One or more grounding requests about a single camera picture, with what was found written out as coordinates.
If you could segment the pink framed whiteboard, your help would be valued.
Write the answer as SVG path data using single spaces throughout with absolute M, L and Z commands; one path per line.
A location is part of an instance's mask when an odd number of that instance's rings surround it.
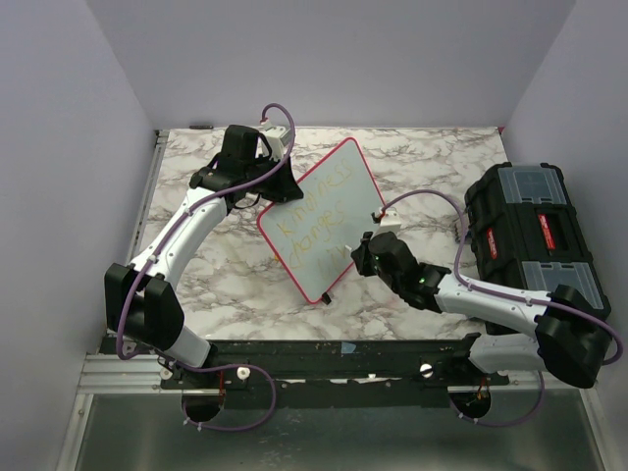
M 257 227 L 307 302 L 321 301 L 352 265 L 355 247 L 376 225 L 384 198 L 358 141 L 348 137 L 317 162 L 298 186 L 304 197 L 273 203 Z

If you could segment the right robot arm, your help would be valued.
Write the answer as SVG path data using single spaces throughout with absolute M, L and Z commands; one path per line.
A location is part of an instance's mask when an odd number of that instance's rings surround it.
M 612 335 L 575 288 L 509 288 L 472 280 L 446 267 L 418 261 L 393 232 L 365 233 L 350 256 L 359 275 L 376 276 L 409 306 L 461 314 L 510 329 L 480 336 L 455 355 L 451 372 L 471 385 L 501 370 L 547 371 L 579 389 L 595 385 Z

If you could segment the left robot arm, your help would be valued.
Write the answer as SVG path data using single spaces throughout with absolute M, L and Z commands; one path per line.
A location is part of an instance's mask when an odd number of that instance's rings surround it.
M 104 276 L 107 326 L 125 359 L 130 339 L 184 364 L 196 387 L 210 386 L 218 373 L 210 343 L 184 323 L 176 287 L 200 244 L 247 195 L 276 203 L 302 198 L 289 154 L 291 128 L 264 122 L 261 128 L 230 125 L 209 164 L 194 172 L 183 202 L 156 238 L 127 265 L 114 263 Z

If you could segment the black plastic toolbox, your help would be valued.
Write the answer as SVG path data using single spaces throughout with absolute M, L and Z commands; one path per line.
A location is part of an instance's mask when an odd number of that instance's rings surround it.
M 611 307 L 561 170 L 497 164 L 464 196 L 479 277 L 510 288 L 575 288 L 605 320 Z

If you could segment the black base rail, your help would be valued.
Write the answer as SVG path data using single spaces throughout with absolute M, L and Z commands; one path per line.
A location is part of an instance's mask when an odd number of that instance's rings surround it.
M 231 409 L 352 408 L 448 405 L 448 391 L 505 386 L 507 378 L 471 364 L 475 336 L 462 340 L 216 340 L 209 368 L 248 367 L 200 374 L 176 369 L 161 382 L 194 404 L 221 401 Z

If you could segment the aluminium frame profile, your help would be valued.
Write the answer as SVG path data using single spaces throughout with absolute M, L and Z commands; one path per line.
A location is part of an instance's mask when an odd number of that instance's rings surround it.
M 157 130 L 155 134 L 155 146 L 148 167 L 148 175 L 131 232 L 131 242 L 124 258 L 126 262 L 130 261 L 139 251 L 147 227 L 148 213 L 170 132 Z M 70 422 L 56 468 L 58 470 L 78 470 L 80 468 L 83 440 L 88 429 L 95 398 L 100 395 L 157 393 L 159 383 L 159 366 L 152 356 L 138 356 L 128 362 L 123 362 L 115 354 L 96 352 L 86 355 L 79 375 Z

